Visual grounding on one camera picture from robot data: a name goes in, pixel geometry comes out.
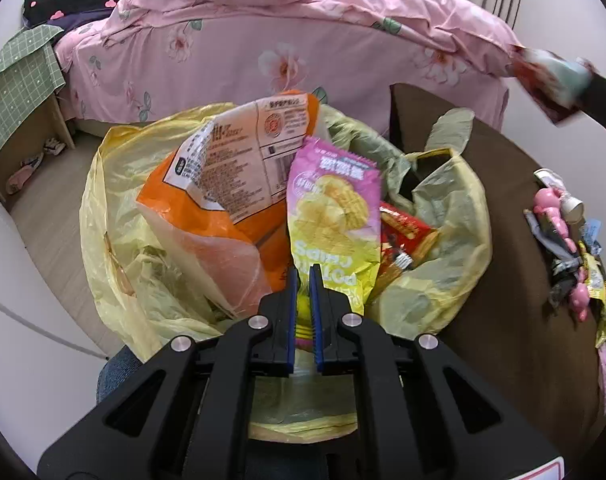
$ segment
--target paper cup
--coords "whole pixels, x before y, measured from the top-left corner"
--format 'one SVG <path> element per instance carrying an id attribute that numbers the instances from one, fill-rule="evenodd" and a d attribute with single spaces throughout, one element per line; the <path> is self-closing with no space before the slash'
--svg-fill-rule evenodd
<path id="1" fill-rule="evenodd" d="M 583 217 L 585 205 L 576 197 L 567 194 L 561 198 L 561 215 L 569 224 L 576 224 Z"/>

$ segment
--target silver screw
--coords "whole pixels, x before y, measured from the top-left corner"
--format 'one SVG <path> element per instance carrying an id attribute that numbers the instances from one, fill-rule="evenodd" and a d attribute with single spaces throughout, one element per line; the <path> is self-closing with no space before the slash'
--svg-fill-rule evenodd
<path id="1" fill-rule="evenodd" d="M 419 337 L 419 345 L 426 350 L 433 350 L 439 345 L 439 340 L 432 334 L 423 334 Z"/>
<path id="2" fill-rule="evenodd" d="M 247 324 L 250 325 L 250 328 L 254 328 L 255 330 L 265 328 L 269 322 L 269 319 L 267 319 L 265 316 L 261 316 L 260 314 L 259 316 L 252 316 L 247 320 Z"/>
<path id="3" fill-rule="evenodd" d="M 347 326 L 358 326 L 363 322 L 363 318 L 358 314 L 350 312 L 349 314 L 344 314 L 343 317 L 341 317 L 341 321 Z"/>
<path id="4" fill-rule="evenodd" d="M 175 337 L 174 339 L 172 339 L 172 342 L 170 343 L 170 347 L 175 352 L 185 352 L 187 349 L 190 348 L 190 346 L 192 346 L 192 341 L 190 341 L 189 337 L 186 337 L 184 335 Z"/>

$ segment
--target barcode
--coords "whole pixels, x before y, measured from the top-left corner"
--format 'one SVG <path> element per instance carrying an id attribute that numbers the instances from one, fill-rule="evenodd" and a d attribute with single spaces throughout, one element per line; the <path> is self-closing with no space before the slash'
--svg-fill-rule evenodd
<path id="1" fill-rule="evenodd" d="M 276 171 L 279 179 L 279 184 L 285 184 L 288 181 L 289 167 L 292 165 L 296 153 L 282 156 L 276 159 Z"/>

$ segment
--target pink bed sheet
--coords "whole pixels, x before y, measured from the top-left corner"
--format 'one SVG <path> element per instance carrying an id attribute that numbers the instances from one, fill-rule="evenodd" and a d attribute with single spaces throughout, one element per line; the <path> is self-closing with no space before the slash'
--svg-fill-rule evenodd
<path id="1" fill-rule="evenodd" d="M 512 29 L 467 0 L 120 0 L 56 46 L 66 118 L 158 120 L 297 88 L 381 133 L 407 82 L 500 128 Z"/>

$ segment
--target red circular logo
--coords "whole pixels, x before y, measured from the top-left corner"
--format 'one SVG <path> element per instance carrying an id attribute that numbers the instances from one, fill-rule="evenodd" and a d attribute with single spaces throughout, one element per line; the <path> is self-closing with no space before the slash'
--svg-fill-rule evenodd
<path id="1" fill-rule="evenodd" d="M 265 120 L 265 132 L 274 138 L 279 135 L 283 129 L 283 118 L 280 114 L 270 114 Z"/>

